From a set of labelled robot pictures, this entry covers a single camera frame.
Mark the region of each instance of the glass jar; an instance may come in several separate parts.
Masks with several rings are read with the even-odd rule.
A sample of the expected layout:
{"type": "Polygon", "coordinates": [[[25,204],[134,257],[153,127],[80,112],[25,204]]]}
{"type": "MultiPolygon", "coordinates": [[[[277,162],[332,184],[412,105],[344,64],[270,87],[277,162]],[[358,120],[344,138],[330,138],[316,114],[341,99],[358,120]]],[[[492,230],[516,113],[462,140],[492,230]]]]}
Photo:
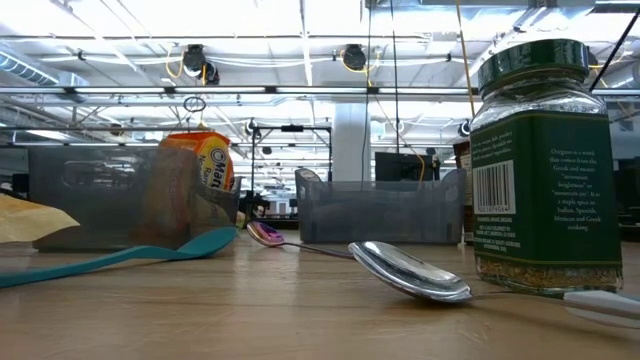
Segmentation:
{"type": "Polygon", "coordinates": [[[622,287],[607,108],[583,83],[587,47],[553,39],[486,61],[471,123],[476,268],[556,294],[622,287]]]}

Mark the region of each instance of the wooden table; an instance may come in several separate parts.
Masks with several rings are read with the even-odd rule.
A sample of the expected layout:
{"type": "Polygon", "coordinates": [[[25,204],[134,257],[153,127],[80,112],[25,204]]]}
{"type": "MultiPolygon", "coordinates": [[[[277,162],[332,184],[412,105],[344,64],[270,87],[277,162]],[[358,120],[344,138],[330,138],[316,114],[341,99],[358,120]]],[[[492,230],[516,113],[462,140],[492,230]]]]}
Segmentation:
{"type": "MultiPolygon", "coordinates": [[[[496,289],[470,247],[407,250],[496,289]]],[[[0,271],[89,256],[5,255],[0,271]]],[[[640,295],[640,244],[624,260],[625,292],[640,295]]],[[[0,290],[0,359],[640,359],[640,330],[520,299],[427,305],[356,262],[246,234],[212,259],[127,265],[0,290]]]]}

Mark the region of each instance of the metal spoon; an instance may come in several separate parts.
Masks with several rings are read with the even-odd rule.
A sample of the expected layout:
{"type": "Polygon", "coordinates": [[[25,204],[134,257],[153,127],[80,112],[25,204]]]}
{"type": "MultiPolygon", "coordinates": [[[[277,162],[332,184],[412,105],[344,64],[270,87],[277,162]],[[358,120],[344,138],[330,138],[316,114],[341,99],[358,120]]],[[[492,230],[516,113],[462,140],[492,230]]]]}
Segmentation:
{"type": "Polygon", "coordinates": [[[353,259],[353,256],[346,251],[320,249],[313,246],[286,242],[284,236],[267,224],[251,221],[247,224],[247,232],[251,238],[266,247],[295,246],[301,249],[313,251],[319,254],[339,257],[343,259],[353,259]]]}
{"type": "Polygon", "coordinates": [[[566,293],[562,300],[514,291],[474,296],[469,285],[455,274],[416,259],[395,246],[366,241],[349,244],[349,251],[382,282],[417,298],[443,303],[463,303],[513,295],[526,296],[531,300],[576,309],[570,312],[589,320],[607,325],[640,328],[640,301],[605,291],[566,293]]]}

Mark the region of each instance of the white column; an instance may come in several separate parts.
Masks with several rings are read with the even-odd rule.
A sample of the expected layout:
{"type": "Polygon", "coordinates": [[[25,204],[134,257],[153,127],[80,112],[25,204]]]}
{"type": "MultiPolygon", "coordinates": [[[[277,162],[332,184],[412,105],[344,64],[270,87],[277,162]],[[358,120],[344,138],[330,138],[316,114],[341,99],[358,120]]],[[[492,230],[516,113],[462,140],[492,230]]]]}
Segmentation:
{"type": "Polygon", "coordinates": [[[336,104],[333,118],[333,181],[371,180],[371,137],[365,104],[336,104]]]}

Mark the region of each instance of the gray plastic tray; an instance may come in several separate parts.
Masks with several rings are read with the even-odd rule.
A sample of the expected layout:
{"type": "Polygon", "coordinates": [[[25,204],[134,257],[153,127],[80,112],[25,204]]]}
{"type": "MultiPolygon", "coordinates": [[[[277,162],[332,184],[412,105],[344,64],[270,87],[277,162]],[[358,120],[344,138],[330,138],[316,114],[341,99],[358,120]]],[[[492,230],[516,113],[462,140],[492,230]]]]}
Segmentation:
{"type": "Polygon", "coordinates": [[[34,243],[41,250],[177,248],[235,226],[240,194],[200,183],[193,152],[149,147],[32,147],[30,200],[65,211],[80,227],[34,243]]]}
{"type": "Polygon", "coordinates": [[[300,238],[306,243],[455,244],[462,237],[466,172],[441,181],[323,182],[296,170],[300,238]]]}

